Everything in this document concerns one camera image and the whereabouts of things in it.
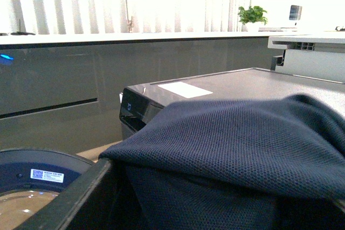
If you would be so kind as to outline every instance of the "potted plant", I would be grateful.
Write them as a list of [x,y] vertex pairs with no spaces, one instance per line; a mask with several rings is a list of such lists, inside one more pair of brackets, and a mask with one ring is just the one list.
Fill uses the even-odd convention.
[[255,5],[253,7],[249,6],[247,10],[243,6],[238,8],[238,15],[240,16],[240,22],[247,27],[247,31],[258,31],[259,23],[267,24],[268,20],[264,17],[264,13],[267,13],[262,7]]

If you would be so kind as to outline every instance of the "brown liquid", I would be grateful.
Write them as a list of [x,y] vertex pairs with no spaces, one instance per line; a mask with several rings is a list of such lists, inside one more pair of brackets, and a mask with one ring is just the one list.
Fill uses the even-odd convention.
[[4,193],[0,196],[0,229],[14,229],[58,195],[58,192],[40,190]]

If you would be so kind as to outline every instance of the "glossy cabinet door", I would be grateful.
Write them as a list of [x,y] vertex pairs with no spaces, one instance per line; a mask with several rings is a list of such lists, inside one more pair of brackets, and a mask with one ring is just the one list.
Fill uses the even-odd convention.
[[258,37],[0,49],[13,58],[0,58],[0,149],[74,154],[119,141],[119,93],[126,86],[269,69],[271,57],[281,52],[267,42]]

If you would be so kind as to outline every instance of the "navy towel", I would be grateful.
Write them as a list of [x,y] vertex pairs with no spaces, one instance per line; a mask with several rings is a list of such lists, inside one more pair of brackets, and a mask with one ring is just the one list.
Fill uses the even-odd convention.
[[331,229],[345,222],[325,215],[345,199],[344,155],[344,119],[295,95],[173,103],[100,158],[123,165],[141,229],[301,229],[313,215],[293,211],[319,205],[315,229]]

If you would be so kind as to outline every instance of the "white machine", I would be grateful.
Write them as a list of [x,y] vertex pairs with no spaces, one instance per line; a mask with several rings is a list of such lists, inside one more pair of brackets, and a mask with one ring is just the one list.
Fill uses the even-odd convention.
[[277,72],[345,83],[345,32],[271,36],[268,48],[285,50]]

